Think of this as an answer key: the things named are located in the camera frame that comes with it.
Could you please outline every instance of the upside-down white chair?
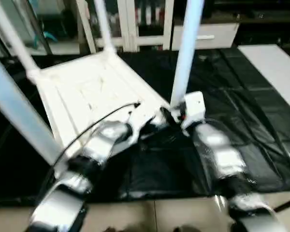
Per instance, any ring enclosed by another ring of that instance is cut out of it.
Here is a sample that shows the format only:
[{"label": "upside-down white chair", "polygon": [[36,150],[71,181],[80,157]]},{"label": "upside-down white chair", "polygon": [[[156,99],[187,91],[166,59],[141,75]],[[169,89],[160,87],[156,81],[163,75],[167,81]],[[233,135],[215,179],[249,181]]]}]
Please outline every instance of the upside-down white chair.
[{"label": "upside-down white chair", "polygon": [[[49,164],[53,164],[60,149],[90,123],[124,104],[149,102],[154,108],[170,107],[165,99],[116,54],[111,42],[104,1],[95,0],[95,5],[104,50],[45,69],[40,69],[32,59],[0,5],[0,27],[23,64],[27,78],[39,91],[56,142],[1,67],[0,75],[5,77],[0,77],[0,109]],[[178,103],[186,93],[202,8],[203,0],[188,0],[172,105]],[[13,102],[7,101],[8,98],[13,99]],[[125,117],[128,110],[129,108],[111,117]],[[71,156],[85,139],[74,143],[66,155]]]}]

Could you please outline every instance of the black cable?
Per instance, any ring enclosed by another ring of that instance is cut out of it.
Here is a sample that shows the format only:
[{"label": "black cable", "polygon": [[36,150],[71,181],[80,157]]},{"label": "black cable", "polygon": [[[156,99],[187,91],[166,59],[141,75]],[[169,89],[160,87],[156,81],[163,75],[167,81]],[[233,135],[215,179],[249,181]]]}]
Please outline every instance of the black cable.
[{"label": "black cable", "polygon": [[121,110],[125,107],[128,106],[132,106],[134,105],[134,107],[138,107],[140,105],[140,103],[135,102],[135,103],[129,103],[129,104],[125,104],[115,110],[113,110],[112,112],[108,113],[107,115],[105,115],[104,117],[100,118],[98,121],[93,122],[92,124],[90,124],[86,129],[84,129],[78,136],[76,136],[75,139],[73,139],[59,154],[58,158],[56,159],[56,161],[54,162],[54,164],[49,168],[46,177],[42,183],[41,186],[41,190],[38,194],[37,197],[37,203],[42,199],[41,197],[44,195],[44,193],[46,192],[47,189],[47,185],[48,185],[48,181],[49,179],[52,177],[53,172],[54,172],[54,167],[59,163],[59,161],[61,160],[61,158],[64,156],[65,152],[70,148],[70,146],[72,146],[83,134],[85,134],[86,132],[88,132],[92,127],[94,127],[96,124],[98,124],[99,122],[103,121],[104,119],[106,119],[108,116],[112,115],[113,113],[117,112],[118,110]]},{"label": "black cable", "polygon": [[279,213],[281,211],[284,211],[285,209],[289,209],[290,208],[290,201],[281,204],[280,206],[277,206],[276,208],[274,208],[274,211],[276,213]]},{"label": "black cable", "polygon": [[[272,161],[271,157],[268,155],[267,150],[269,149],[268,145],[266,145],[265,143],[263,143],[262,141],[260,141],[258,139],[258,137],[256,136],[256,134],[252,131],[252,129],[249,126],[249,122],[247,120],[247,116],[245,114],[245,110],[243,109],[242,105],[239,103],[239,101],[244,101],[246,100],[247,104],[250,104],[250,109],[253,111],[253,109],[251,107],[254,107],[256,109],[261,109],[261,107],[259,106],[259,104],[257,103],[257,101],[254,99],[254,97],[251,95],[251,93],[249,92],[249,89],[246,87],[246,85],[239,79],[239,76],[237,74],[237,72],[235,71],[235,69],[233,69],[233,67],[231,66],[231,64],[229,63],[229,61],[227,60],[227,58],[224,56],[224,54],[219,50],[218,51],[220,53],[220,57],[223,59],[223,61],[225,61],[225,63],[227,64],[227,66],[230,68],[231,72],[233,73],[233,75],[235,76],[235,78],[238,79],[240,86],[243,88],[243,90],[246,91],[247,97],[243,96],[242,94],[240,94],[239,92],[235,92],[235,91],[225,91],[225,95],[226,97],[229,99],[230,103],[232,104],[232,106],[235,108],[235,110],[240,114],[241,116],[241,121],[243,122],[243,125],[245,126],[245,128],[247,129],[247,131],[249,132],[249,134],[251,135],[253,142],[255,142],[259,148],[259,150],[261,150],[261,153],[265,154],[264,158],[267,159],[268,163],[271,164],[271,167],[273,168],[274,172],[279,176],[280,179],[284,180],[283,176],[280,174],[279,170],[275,167],[274,162]],[[225,78],[223,78],[221,76],[222,79],[222,83],[225,84],[228,87],[231,87],[231,84],[228,82],[228,80],[226,80]]]}]

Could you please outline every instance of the glass door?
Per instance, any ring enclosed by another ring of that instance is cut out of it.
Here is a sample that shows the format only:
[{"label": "glass door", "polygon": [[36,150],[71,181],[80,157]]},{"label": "glass door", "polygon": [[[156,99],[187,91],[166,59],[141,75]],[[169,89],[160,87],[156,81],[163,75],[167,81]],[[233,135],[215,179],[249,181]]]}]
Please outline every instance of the glass door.
[{"label": "glass door", "polygon": [[170,49],[174,0],[127,0],[133,51]]},{"label": "glass door", "polygon": [[[126,11],[126,0],[104,0],[109,25],[112,34],[113,45],[117,48],[117,51],[129,51],[129,33],[127,24],[127,11]],[[85,2],[85,12],[87,22],[84,23],[84,31],[88,41],[88,45],[92,44],[91,47],[95,46],[96,51],[103,49],[103,39],[101,37],[100,26],[98,16],[95,9],[94,0],[87,0]]]},{"label": "glass door", "polygon": [[[75,5],[63,0],[0,0],[0,5],[30,54],[80,53]],[[1,28],[0,39],[15,55]]]}]

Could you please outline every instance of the black tarp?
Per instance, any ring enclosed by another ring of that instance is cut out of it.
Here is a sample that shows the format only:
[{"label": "black tarp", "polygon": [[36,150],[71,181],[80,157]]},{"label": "black tarp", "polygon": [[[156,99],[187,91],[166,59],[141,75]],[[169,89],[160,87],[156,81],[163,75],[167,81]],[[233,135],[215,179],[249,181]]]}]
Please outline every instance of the black tarp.
[{"label": "black tarp", "polygon": [[[170,100],[177,52],[123,53],[154,90]],[[48,67],[78,56],[36,57]],[[47,122],[43,105],[17,59],[2,60]],[[197,50],[188,92],[203,92],[208,123],[238,148],[259,192],[290,190],[290,107],[236,48]],[[0,205],[32,204],[48,165],[0,114]],[[94,202],[219,194],[211,169],[192,141],[168,128],[113,157]]]}]

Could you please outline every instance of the white pole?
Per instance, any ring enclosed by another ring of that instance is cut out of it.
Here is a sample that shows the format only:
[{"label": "white pole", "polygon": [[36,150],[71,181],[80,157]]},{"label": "white pole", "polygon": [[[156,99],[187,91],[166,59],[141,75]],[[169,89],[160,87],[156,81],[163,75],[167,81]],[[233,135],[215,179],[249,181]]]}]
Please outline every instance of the white pole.
[{"label": "white pole", "polygon": [[203,4],[204,0],[187,1],[182,40],[173,83],[171,107],[176,106],[187,91]]},{"label": "white pole", "polygon": [[96,12],[98,15],[100,31],[104,41],[104,50],[116,52],[112,44],[112,35],[110,25],[108,23],[107,12],[105,8],[104,0],[95,0]]},{"label": "white pole", "polygon": [[171,31],[173,22],[174,0],[165,1],[164,26],[163,26],[163,49],[170,50]]},{"label": "white pole", "polygon": [[1,7],[1,4],[0,4],[0,28],[2,29],[6,39],[12,45],[15,53],[17,54],[20,62],[23,64],[26,71],[31,72],[33,70],[39,70],[39,67],[34,62],[31,55],[27,52],[25,45],[19,38],[10,20],[5,14],[3,8]]},{"label": "white pole", "polygon": [[82,21],[82,25],[84,28],[85,36],[87,39],[88,47],[90,49],[90,53],[96,53],[96,46],[93,40],[92,31],[90,28],[89,21],[86,17],[86,1],[85,0],[76,0],[79,16]]},{"label": "white pole", "polygon": [[[1,65],[0,111],[48,164],[54,164],[61,152],[61,147],[55,142],[50,130]],[[55,167],[56,174],[64,169],[65,163],[60,162]]]}]

